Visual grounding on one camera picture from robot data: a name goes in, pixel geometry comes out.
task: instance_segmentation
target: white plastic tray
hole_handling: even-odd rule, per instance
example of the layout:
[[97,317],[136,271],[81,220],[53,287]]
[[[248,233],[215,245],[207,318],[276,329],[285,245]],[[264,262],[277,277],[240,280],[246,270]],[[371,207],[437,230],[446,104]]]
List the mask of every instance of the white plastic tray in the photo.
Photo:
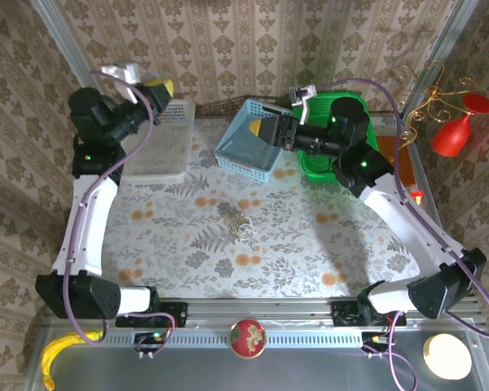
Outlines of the white plastic tray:
[[[123,168],[122,182],[133,185],[181,183],[190,164],[196,105],[189,100],[172,99],[154,125],[150,139]],[[145,136],[148,123],[129,136],[122,146],[126,153]]]

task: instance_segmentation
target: round lamp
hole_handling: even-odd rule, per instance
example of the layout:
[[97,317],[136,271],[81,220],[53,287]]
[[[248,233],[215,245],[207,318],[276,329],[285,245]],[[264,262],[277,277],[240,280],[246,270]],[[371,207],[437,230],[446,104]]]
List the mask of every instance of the round lamp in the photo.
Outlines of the round lamp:
[[438,377],[446,380],[464,379],[473,364],[464,343],[451,334],[438,334],[424,343],[424,361]]

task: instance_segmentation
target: floral tablecloth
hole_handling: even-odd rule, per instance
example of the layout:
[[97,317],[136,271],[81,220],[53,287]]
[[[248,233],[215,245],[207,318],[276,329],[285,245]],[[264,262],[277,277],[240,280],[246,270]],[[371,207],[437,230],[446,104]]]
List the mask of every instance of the floral tablecloth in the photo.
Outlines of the floral tablecloth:
[[[353,296],[418,267],[387,225],[339,185],[308,182],[281,152],[269,183],[221,169],[228,119],[196,120],[183,183],[122,184],[104,240],[104,276],[162,297]],[[232,233],[250,217],[251,244]]]

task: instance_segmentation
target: cable connector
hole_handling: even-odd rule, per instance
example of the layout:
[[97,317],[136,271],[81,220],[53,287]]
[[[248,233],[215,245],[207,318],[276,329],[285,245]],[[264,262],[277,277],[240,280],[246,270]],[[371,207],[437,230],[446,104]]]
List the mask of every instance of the cable connector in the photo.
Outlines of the cable connector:
[[310,85],[301,88],[290,88],[289,90],[290,100],[292,106],[302,106],[301,120],[299,123],[301,125],[306,124],[308,116],[310,115],[310,109],[308,108],[308,99],[317,96],[317,89],[315,85]]
[[387,336],[373,336],[372,341],[376,344],[389,344],[390,339]]

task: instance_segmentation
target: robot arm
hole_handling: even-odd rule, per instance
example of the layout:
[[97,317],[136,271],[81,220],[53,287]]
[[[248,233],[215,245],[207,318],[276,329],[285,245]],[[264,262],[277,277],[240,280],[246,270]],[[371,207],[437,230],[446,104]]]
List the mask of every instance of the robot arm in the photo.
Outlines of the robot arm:
[[[403,241],[415,258],[420,274],[394,282],[379,281],[359,295],[359,311],[366,319],[379,319],[396,310],[419,310],[436,319],[471,293],[472,284],[453,261],[453,250],[478,278],[486,262],[478,249],[467,251],[444,232],[405,191],[398,192],[393,166],[366,144],[369,117],[357,99],[336,99],[328,128],[301,125],[290,116],[257,120],[250,130],[263,141],[286,151],[304,151],[336,160],[333,172],[339,183],[375,211]],[[417,220],[408,205],[448,243],[444,248]]]
[[[174,92],[170,80],[151,79],[136,86],[152,106],[154,123]],[[49,275],[39,275],[36,290],[53,312],[67,318],[63,303],[63,276],[68,246],[77,232],[73,263],[70,267],[70,301],[77,319],[114,319],[120,314],[144,312],[159,307],[155,288],[120,287],[101,278],[101,250],[111,208],[121,179],[122,167],[95,189],[85,208],[81,226],[74,227],[77,211],[90,186],[107,169],[125,156],[121,141],[138,131],[147,120],[142,102],[109,106],[93,88],[82,88],[69,99],[71,119],[77,128],[74,139],[73,205],[64,242]]]

